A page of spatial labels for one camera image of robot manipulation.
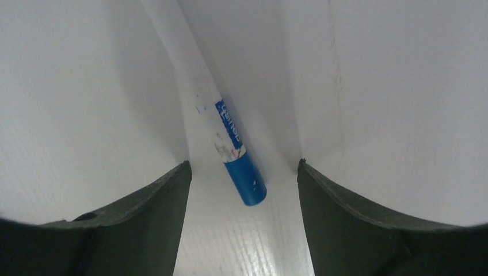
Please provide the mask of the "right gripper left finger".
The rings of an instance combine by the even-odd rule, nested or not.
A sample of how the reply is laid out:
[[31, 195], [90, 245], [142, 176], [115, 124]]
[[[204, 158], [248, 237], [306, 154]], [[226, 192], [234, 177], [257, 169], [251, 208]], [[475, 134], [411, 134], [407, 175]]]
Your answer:
[[1, 220], [2, 275], [172, 275], [192, 170], [153, 183], [73, 221]]

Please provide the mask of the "white marker blue cap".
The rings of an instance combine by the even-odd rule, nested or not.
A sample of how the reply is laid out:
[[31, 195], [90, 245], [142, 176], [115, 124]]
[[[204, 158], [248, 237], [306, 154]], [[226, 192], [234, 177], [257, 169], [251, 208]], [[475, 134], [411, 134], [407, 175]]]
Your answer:
[[246, 206], [267, 195], [264, 180], [201, 54], [177, 1], [143, 1], [174, 68], [189, 82], [194, 103], [222, 162]]

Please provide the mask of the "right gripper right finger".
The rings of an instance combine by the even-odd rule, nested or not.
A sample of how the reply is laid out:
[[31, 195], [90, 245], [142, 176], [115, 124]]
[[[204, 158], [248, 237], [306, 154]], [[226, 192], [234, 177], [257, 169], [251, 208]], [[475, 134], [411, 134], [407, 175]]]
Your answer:
[[487, 225], [461, 227], [397, 212], [307, 164], [298, 191], [316, 275], [486, 275]]

